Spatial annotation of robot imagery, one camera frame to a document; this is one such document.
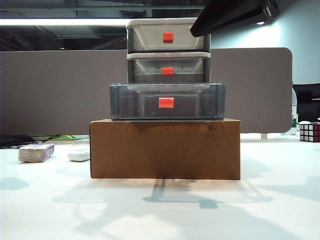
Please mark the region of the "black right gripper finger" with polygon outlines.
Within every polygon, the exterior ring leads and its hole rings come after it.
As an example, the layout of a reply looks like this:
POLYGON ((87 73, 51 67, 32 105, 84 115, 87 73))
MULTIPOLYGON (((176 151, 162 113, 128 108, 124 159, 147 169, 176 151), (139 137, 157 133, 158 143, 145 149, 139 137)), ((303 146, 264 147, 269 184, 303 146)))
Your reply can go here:
POLYGON ((269 0, 209 0, 190 32, 194 37, 201 37, 271 19, 272 2, 269 0))

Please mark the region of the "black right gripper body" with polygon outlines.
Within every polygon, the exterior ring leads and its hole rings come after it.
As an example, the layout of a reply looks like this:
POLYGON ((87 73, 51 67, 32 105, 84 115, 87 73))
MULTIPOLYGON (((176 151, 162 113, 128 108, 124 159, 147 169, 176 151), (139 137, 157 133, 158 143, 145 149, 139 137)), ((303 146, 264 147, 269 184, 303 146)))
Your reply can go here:
POLYGON ((264 1, 264 13, 267 19, 275 19, 279 14, 279 8, 276 0, 265 0, 264 1))

